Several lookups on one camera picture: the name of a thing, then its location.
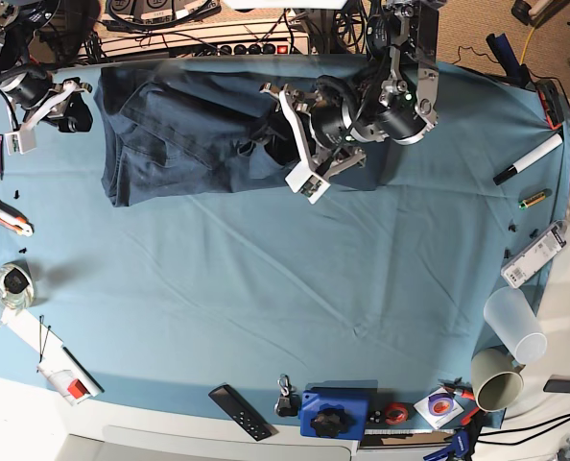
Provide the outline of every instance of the blue box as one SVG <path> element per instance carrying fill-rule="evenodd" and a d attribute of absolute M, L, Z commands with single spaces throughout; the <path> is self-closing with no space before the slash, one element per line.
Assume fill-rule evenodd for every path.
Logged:
<path fill-rule="evenodd" d="M 300 408 L 300 434 L 304 437 L 318 437 L 311 422 L 327 409 L 341 410 L 348 422 L 348 429 L 339 433 L 336 439 L 362 440 L 368 418 L 370 395 L 363 391 L 346 389 L 320 389 L 302 394 Z"/>

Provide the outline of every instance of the dark blue jeans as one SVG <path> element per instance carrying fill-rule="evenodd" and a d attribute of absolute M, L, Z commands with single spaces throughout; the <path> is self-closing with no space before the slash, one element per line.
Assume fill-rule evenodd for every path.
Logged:
<path fill-rule="evenodd" d="M 285 187 L 293 165 L 280 165 L 262 145 L 249 143 L 250 134 L 273 110 L 272 98 L 259 92 L 267 81 L 286 83 L 249 73 L 103 69 L 95 99 L 106 130 L 102 183 L 112 204 Z M 314 81 L 287 83 L 310 90 Z M 375 188 L 386 145 L 374 146 L 374 168 L 353 168 L 336 182 Z"/>

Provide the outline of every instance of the tape roll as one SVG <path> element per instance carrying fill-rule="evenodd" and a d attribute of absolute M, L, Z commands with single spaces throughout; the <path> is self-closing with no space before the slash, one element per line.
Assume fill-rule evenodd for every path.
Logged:
<path fill-rule="evenodd" d="M 409 419 L 409 410 L 402 403 L 390 403 L 385 409 L 385 422 L 388 425 L 399 425 Z"/>
<path fill-rule="evenodd" d="M 428 411 L 432 416 L 445 416 L 454 409 L 454 398 L 447 393 L 435 394 L 428 399 Z"/>

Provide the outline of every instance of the white marker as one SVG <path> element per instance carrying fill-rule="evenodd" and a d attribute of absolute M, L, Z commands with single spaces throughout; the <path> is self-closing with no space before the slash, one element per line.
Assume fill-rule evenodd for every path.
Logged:
<path fill-rule="evenodd" d="M 554 134 L 543 144 L 538 146 L 536 149 L 530 151 L 526 156 L 522 157 L 512 166 L 510 166 L 505 171 L 499 173 L 496 177 L 494 177 L 494 183 L 496 185 L 500 185 L 509 178 L 515 176 L 517 173 L 524 171 L 526 168 L 531 166 L 536 161 L 541 160 L 542 158 L 547 156 L 560 144 L 562 144 L 562 137 L 560 137 L 559 134 Z"/>

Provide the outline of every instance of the yellow cable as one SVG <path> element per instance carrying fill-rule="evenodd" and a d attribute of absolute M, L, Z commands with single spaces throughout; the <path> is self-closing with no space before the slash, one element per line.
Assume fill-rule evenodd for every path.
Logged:
<path fill-rule="evenodd" d="M 531 31 L 528 33 L 528 38 L 526 38 L 526 43 L 524 43 L 524 49 L 522 50 L 522 57 L 519 59 L 520 65 L 524 63 L 524 58 L 526 58 L 526 51 L 528 50 L 528 45 L 531 42 L 531 38 L 533 38 L 534 31 L 536 30 L 536 26 L 533 26 Z"/>

